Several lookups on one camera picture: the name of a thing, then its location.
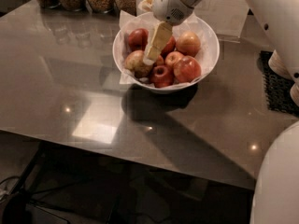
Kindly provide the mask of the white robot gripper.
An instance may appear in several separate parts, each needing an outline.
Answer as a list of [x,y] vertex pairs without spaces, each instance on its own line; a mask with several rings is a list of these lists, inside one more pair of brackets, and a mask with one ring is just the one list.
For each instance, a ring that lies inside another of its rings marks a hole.
[[153,65],[172,36],[172,26],[182,24],[193,13],[193,8],[180,0],[142,0],[138,4],[142,12],[151,12],[159,20],[149,31],[143,63]]

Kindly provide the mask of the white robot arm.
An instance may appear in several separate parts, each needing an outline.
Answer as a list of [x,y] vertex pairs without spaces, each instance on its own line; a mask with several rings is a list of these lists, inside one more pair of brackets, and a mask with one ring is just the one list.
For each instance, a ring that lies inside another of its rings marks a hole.
[[[204,0],[140,0],[143,11],[151,11],[159,21],[179,25]],[[299,85],[299,0],[244,0],[247,14],[263,29],[282,60],[288,78]]]

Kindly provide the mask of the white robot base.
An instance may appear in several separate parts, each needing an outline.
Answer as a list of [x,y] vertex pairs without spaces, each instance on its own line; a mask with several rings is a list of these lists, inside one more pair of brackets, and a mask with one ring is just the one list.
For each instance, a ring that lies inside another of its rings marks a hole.
[[264,156],[249,224],[299,224],[299,122],[287,128]]

